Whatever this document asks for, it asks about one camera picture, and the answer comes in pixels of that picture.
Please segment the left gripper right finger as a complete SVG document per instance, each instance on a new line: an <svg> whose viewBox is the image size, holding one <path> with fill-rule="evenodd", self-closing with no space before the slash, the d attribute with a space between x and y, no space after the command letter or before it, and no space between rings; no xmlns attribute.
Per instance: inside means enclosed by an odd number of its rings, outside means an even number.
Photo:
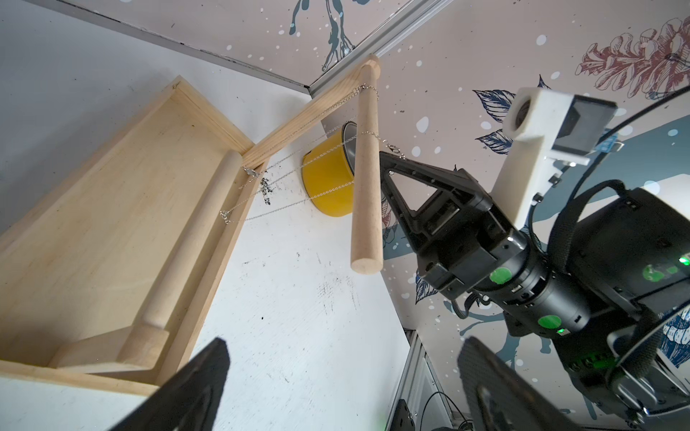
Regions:
<svg viewBox="0 0 690 431"><path fill-rule="evenodd" d="M457 358L475 430L579 430L538 391L474 337Z"/></svg>

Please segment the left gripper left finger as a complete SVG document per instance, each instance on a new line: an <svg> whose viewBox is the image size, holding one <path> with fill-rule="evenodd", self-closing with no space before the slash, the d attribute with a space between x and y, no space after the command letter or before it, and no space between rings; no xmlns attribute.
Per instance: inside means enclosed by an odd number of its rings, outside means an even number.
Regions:
<svg viewBox="0 0 690 431"><path fill-rule="evenodd" d="M230 368L226 341L215 338L114 430L211 430Z"/></svg>

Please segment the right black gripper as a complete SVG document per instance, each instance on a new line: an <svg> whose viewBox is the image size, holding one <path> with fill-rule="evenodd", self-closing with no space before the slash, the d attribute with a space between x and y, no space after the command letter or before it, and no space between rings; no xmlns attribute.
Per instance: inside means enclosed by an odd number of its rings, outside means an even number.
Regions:
<svg viewBox="0 0 690 431"><path fill-rule="evenodd" d="M513 337L560 339L589 323L584 290L555 272L466 170L384 152L379 163L384 253L415 251L422 278L451 302L462 295L489 299ZM436 191L414 210L390 172ZM401 226L396 216L408 221Z"/></svg>

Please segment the wooden jewelry display stand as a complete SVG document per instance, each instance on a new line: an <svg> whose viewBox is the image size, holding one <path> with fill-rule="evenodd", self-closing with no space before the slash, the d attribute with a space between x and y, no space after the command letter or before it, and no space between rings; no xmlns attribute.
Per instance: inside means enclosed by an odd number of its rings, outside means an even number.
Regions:
<svg viewBox="0 0 690 431"><path fill-rule="evenodd" d="M1 375L153 394L189 361L270 159L353 98L369 56L254 143L182 77L1 238Z"/></svg>

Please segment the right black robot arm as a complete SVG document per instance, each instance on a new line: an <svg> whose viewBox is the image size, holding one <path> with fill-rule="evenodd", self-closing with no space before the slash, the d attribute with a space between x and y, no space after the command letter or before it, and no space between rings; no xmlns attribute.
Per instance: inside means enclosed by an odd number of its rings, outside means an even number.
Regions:
<svg viewBox="0 0 690 431"><path fill-rule="evenodd" d="M618 180L569 201L545 249L463 170L381 154L381 190L420 279L458 318L494 303L511 336L549 339L573 385L644 430L689 423L662 344L689 306L689 222Z"/></svg>

